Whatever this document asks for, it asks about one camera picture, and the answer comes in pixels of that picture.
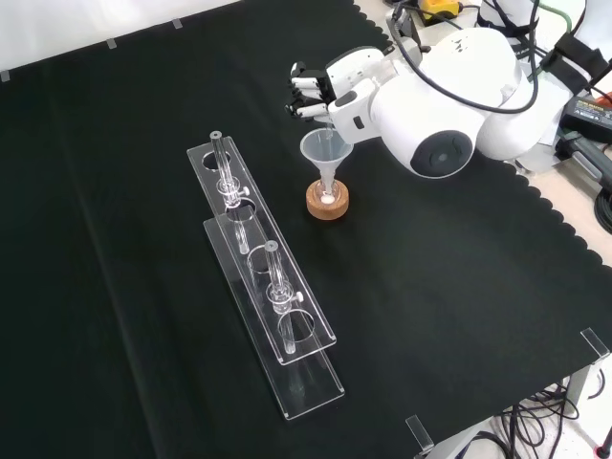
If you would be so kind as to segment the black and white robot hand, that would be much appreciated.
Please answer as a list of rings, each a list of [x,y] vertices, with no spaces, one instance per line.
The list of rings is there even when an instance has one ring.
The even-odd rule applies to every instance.
[[[323,70],[308,69],[298,61],[290,72],[292,100],[289,115],[332,126],[346,143],[380,135],[370,107],[380,87],[395,69],[380,49],[360,47],[334,59]]]

